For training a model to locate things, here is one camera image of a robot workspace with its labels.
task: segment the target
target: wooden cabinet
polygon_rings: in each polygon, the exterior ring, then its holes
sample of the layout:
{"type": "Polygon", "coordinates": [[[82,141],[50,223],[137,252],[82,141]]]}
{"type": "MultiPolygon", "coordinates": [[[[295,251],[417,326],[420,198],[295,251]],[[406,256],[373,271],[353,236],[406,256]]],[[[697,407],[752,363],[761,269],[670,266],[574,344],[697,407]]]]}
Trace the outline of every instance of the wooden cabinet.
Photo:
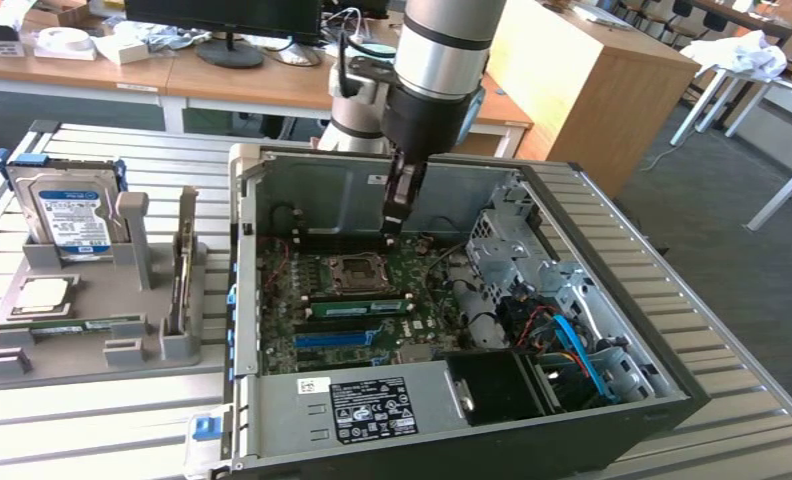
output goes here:
{"type": "Polygon", "coordinates": [[[614,196],[697,69],[637,30],[508,0],[488,72],[533,122],[517,158],[578,163],[614,196]]]}

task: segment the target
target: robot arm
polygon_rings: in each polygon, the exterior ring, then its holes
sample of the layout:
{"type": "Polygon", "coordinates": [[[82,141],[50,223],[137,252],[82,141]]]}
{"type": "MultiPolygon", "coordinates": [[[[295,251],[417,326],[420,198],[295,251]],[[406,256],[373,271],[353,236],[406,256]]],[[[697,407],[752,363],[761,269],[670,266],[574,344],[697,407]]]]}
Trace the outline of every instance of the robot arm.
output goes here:
{"type": "Polygon", "coordinates": [[[334,128],[345,138],[334,149],[349,150],[362,144],[361,151],[377,153],[386,145],[376,135],[394,146],[384,194],[385,238],[398,235],[410,215],[429,156],[456,145],[481,91],[504,5],[505,0],[409,0],[389,73],[382,62],[354,58],[348,66],[353,95],[345,98],[345,88],[338,88],[345,64],[332,71],[332,79],[334,74],[337,77],[337,88],[333,81],[330,88],[332,123],[336,121],[334,128]],[[373,138],[381,141],[373,146],[364,144],[362,140],[373,138]]]}

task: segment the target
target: gray 3d printed holder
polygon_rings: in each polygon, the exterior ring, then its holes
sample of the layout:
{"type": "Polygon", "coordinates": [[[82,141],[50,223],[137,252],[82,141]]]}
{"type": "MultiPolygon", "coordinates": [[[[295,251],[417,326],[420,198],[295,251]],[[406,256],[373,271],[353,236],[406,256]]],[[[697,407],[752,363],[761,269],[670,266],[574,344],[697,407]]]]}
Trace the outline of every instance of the gray 3d printed holder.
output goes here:
{"type": "Polygon", "coordinates": [[[193,257],[185,330],[171,335],[173,246],[147,245],[146,208],[145,194],[119,194],[130,243],[111,245],[113,262],[62,262],[54,245],[23,245],[0,305],[0,388],[130,378],[199,361],[206,246],[193,257]],[[14,318],[21,289],[39,278],[67,280],[66,306],[14,318]]]}

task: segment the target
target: circuit board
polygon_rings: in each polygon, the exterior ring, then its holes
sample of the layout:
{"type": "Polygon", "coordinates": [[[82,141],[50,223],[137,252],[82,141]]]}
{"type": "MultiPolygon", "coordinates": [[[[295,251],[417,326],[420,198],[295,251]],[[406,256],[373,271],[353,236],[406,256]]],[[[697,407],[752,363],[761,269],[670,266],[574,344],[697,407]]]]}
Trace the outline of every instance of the circuit board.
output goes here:
{"type": "Polygon", "coordinates": [[[458,335],[462,332],[453,326],[457,307],[450,291],[442,288],[441,282],[436,282],[436,272],[429,276],[430,291],[424,285],[429,266],[444,249],[432,248],[425,252],[417,248],[417,241],[416,236],[402,236],[397,247],[376,257],[382,260],[392,291],[408,293],[413,304],[410,311],[397,316],[378,315],[373,319],[377,331],[369,345],[312,348],[297,347],[295,328],[312,321],[308,308],[310,291],[338,293],[328,273],[333,270],[334,257],[301,253],[289,240],[262,241],[258,267],[263,285],[259,317],[263,374],[386,365],[400,360],[413,361],[405,358],[409,351],[438,353],[460,350],[458,335]]]}

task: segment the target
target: warning label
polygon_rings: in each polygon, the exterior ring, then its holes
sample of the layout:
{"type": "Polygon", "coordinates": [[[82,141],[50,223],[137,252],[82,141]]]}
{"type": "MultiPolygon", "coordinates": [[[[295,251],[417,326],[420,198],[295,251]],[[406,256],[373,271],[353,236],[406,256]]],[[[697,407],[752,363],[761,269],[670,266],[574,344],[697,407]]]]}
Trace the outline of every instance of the warning label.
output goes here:
{"type": "Polygon", "coordinates": [[[330,403],[344,444],[420,431],[402,377],[330,384],[330,403]]]}

